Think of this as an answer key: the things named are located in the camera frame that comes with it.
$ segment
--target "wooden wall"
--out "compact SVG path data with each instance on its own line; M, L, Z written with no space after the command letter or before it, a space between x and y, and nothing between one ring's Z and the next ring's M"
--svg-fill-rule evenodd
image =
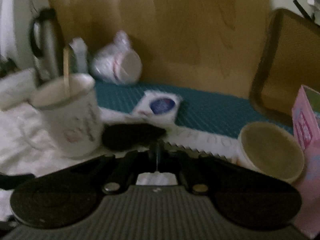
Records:
M66 41L94 52L125 30L142 80L247 97L269 0L49 0Z

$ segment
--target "gray ribbed surface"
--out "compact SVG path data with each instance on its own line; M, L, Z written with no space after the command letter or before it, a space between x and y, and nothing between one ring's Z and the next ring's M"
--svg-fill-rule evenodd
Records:
M153 190L162 189L159 193ZM306 239L295 228L257 232L224 219L207 197L183 186L131 186L106 196L88 218L70 227L41 230L20 226L4 240L280 240Z

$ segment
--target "wood grain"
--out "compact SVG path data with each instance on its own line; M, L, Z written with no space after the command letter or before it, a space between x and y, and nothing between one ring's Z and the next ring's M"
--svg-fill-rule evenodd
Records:
M49 0L66 41L90 51L125 30L142 81L247 97L261 56L269 0Z

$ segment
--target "pink box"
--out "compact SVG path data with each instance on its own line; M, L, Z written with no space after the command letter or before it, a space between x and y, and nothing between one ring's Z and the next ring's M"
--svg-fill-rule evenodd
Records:
M294 183L302 207L294 222L305 235L320 232L320 93L301 86L292 108L293 133L305 155L305 168Z

